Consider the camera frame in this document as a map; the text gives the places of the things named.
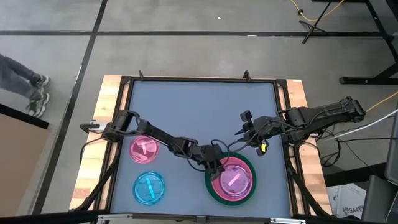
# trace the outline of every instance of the petri dish lid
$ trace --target petri dish lid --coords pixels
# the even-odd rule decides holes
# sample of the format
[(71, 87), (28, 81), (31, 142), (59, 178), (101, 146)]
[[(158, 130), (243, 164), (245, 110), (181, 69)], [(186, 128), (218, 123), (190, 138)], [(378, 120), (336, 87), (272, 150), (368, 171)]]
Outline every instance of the petri dish lid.
[(250, 167), (240, 158), (230, 157), (220, 160), (225, 171), (211, 182), (215, 193), (223, 200), (237, 202), (245, 199), (253, 187), (253, 174)]
[(250, 191), (251, 178), (248, 172), (238, 164), (224, 167), (219, 178), (220, 187), (230, 197), (244, 197)]
[(158, 143), (147, 136), (138, 136), (130, 143), (130, 157), (136, 163), (146, 164), (153, 161), (159, 153)]
[(165, 184), (162, 176), (156, 172), (141, 174), (133, 185), (133, 195), (143, 205), (154, 205), (164, 196)]

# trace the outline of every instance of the black cable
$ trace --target black cable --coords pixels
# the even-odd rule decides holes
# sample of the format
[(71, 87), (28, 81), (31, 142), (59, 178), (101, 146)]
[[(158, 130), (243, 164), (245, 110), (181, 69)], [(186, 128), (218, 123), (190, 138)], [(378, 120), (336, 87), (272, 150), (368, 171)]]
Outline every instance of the black cable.
[[(328, 131), (327, 129), (326, 129), (324, 132), (328, 133), (329, 136), (335, 136), (332, 132)], [(328, 159), (322, 164), (323, 167), (331, 167), (331, 166), (335, 165), (335, 164), (339, 161), (339, 159), (340, 159), (340, 156), (341, 156), (341, 144), (340, 144), (340, 142), (338, 142), (337, 139), (336, 139), (335, 141), (337, 142), (337, 150), (338, 150), (338, 151), (337, 151), (337, 152), (334, 152), (334, 153), (331, 153), (331, 154), (329, 154), (329, 155), (323, 156), (323, 157), (320, 158), (320, 159), (328, 158)], [(330, 160), (331, 158), (333, 158), (333, 156), (336, 156), (335, 159), (333, 160), (333, 162), (331, 162), (331, 163), (328, 164), (329, 160)]]
[[(325, 130), (323, 130), (323, 132), (321, 133), (321, 135), (320, 135), (319, 137), (317, 137), (315, 141), (318, 141), (319, 139), (324, 139), (324, 138), (327, 138), (327, 137), (331, 136), (331, 134), (329, 134), (329, 133), (328, 133), (329, 135), (323, 136), (323, 134), (326, 132), (326, 130), (328, 130), (328, 128), (329, 128), (329, 127), (327, 127)], [(331, 133), (334, 133), (334, 132), (335, 132), (335, 124), (333, 125), (333, 129), (332, 129), (331, 131), (329, 131), (329, 132), (331, 132)]]
[[(249, 141), (243, 141), (243, 140), (234, 141), (234, 142), (232, 142), (231, 144), (228, 145), (228, 151), (230, 151), (230, 152), (239, 152), (239, 151), (241, 151), (242, 149), (244, 149), (245, 147), (247, 147), (247, 146), (249, 145), (249, 142), (250, 142), (252, 139), (250, 139)], [(230, 150), (231, 146), (233, 146), (233, 145), (235, 145), (235, 144), (237, 144), (237, 143), (245, 143), (245, 145), (242, 146), (242, 147), (240, 147), (239, 149)]]
[(369, 166), (367, 163), (365, 163), (365, 161), (363, 161), (361, 158), (359, 158), (359, 156), (353, 151), (353, 149), (349, 146), (349, 144), (347, 142), (343, 142), (343, 143), (347, 145), (348, 149), (354, 154), (354, 156), (357, 157), (363, 164), (365, 164), (366, 167), (368, 167), (373, 172), (374, 175), (377, 175), (371, 166)]
[(226, 148), (226, 151), (228, 152), (228, 156), (227, 156), (227, 158), (226, 158), (226, 161), (222, 164), (222, 166), (223, 166), (223, 165), (225, 165), (225, 164), (229, 161), (229, 157), (230, 157), (230, 155), (231, 155), (231, 151), (228, 149), (228, 146), (226, 145), (225, 142), (223, 142), (223, 141), (221, 141), (221, 140), (219, 140), (219, 139), (213, 139), (213, 140), (210, 141), (210, 143), (213, 145), (213, 144), (214, 144), (214, 143), (213, 143), (214, 141), (221, 143), (221, 144)]
[(139, 121), (141, 121), (141, 119), (138, 118), (138, 117), (136, 117), (136, 124), (137, 124), (137, 127), (138, 127), (138, 125), (139, 125)]
[(300, 150), (300, 146), (297, 146), (297, 145), (293, 146), (293, 156), (291, 156), (290, 152), (289, 152), (289, 158), (295, 158), (297, 153), (299, 152), (299, 150)]
[(95, 142), (95, 141), (100, 140), (100, 139), (101, 139), (101, 138), (88, 141), (88, 142), (86, 142), (86, 143), (81, 147), (81, 149), (80, 149), (80, 164), (81, 164), (81, 160), (83, 159), (83, 153), (84, 153), (84, 151), (85, 151), (85, 147), (86, 147), (87, 145), (89, 145), (89, 144)]
[(348, 140), (338, 140), (339, 142), (350, 142), (350, 141), (363, 141), (363, 140), (396, 140), (398, 138), (390, 138), (390, 137), (385, 137), (385, 138), (359, 138), (359, 139), (348, 139)]
[(315, 144), (312, 144), (312, 143), (310, 143), (310, 142), (307, 142), (307, 141), (303, 141), (303, 143), (304, 143), (304, 144), (309, 144), (309, 145), (313, 146), (315, 149), (317, 149), (317, 151), (318, 151), (318, 156), (320, 156), (320, 150), (319, 150), (318, 146), (316, 146)]
[(319, 115), (321, 115), (322, 113), (324, 113), (324, 111), (320, 111), (320, 112), (318, 112), (312, 119), (311, 119), (311, 121), (307, 124), (307, 126), (310, 126), (312, 123), (313, 123), (313, 121), (315, 120), (315, 118), (317, 118)]

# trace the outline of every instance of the tripod leg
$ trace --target tripod leg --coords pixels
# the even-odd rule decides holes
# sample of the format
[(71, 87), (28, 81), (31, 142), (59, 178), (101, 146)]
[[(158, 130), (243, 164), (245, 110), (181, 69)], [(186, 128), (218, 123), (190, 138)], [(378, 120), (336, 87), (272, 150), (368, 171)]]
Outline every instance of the tripod leg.
[(314, 26), (311, 27), (310, 32), (308, 32), (307, 35), (305, 36), (305, 38), (303, 39), (303, 42), (302, 42), (303, 44), (305, 44), (307, 42), (308, 38), (310, 38), (310, 35), (312, 34), (313, 30), (314, 30)]
[(307, 42), (308, 38), (310, 37), (310, 35), (311, 35), (312, 32), (314, 31), (314, 29), (319, 30), (319, 31), (324, 32), (324, 33), (327, 33), (327, 32), (324, 31), (323, 29), (317, 28), (317, 25), (318, 25), (319, 21), (322, 19), (322, 16), (325, 14), (326, 10), (328, 10), (328, 8), (329, 8), (331, 2), (332, 2), (332, 0), (329, 1), (328, 5), (327, 5), (326, 8), (323, 10), (323, 12), (322, 12), (321, 15), (319, 16), (319, 18), (318, 18), (318, 20), (315, 22), (315, 24), (314, 24), (314, 25), (311, 25), (311, 30), (310, 30), (310, 32), (308, 32), (307, 36), (305, 36), (305, 38), (303, 39), (303, 42), (302, 42), (303, 44), (305, 44), (305, 43)]
[(324, 31), (323, 29), (319, 29), (319, 28), (317, 28), (317, 27), (314, 27), (314, 29), (316, 29), (316, 30), (319, 30), (320, 32), (324, 32), (324, 33), (326, 33), (326, 34), (327, 34), (327, 32), (326, 32), (326, 31)]
[(312, 24), (309, 24), (309, 23), (307, 23), (307, 22), (305, 22), (303, 20), (299, 20), (298, 22), (301, 23), (301, 24), (307, 25), (307, 26), (312, 26)]

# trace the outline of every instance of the pink petri dish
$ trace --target pink petri dish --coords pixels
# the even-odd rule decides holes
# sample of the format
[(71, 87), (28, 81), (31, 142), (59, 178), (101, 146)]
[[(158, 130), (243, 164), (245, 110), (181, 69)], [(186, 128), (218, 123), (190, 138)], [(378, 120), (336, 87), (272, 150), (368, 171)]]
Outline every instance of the pink petri dish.
[(159, 146), (155, 140), (147, 136), (138, 136), (131, 141), (129, 153), (136, 163), (146, 164), (156, 158)]
[(225, 171), (211, 182), (214, 191), (222, 199), (237, 202), (249, 195), (253, 187), (253, 175), (249, 166), (237, 157), (230, 157), (224, 164)]

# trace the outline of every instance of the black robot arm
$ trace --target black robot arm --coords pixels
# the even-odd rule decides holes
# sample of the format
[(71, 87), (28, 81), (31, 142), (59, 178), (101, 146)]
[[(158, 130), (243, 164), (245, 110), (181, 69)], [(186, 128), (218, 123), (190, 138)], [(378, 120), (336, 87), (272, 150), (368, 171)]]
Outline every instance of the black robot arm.
[[(137, 129), (127, 131), (130, 122), (136, 119)], [(217, 178), (224, 168), (219, 160), (223, 151), (218, 144), (198, 146), (198, 141), (186, 137), (174, 137), (153, 126), (150, 122), (140, 119), (134, 111), (119, 111), (113, 123), (109, 123), (102, 135), (103, 139), (117, 141), (121, 136), (145, 135), (167, 146), (175, 156), (191, 159), (209, 172), (211, 179)]]
[(266, 140), (275, 135), (285, 134), (289, 144), (298, 145), (312, 133), (320, 133), (336, 123), (360, 122), (365, 114), (358, 101), (350, 96), (316, 108), (289, 108), (277, 112), (276, 117), (261, 116), (254, 121), (251, 121), (250, 111), (245, 111), (241, 114), (245, 123), (236, 134), (244, 133), (240, 140), (259, 148), (257, 153), (261, 156), (265, 153), (260, 149), (261, 144), (265, 142), (268, 145)]

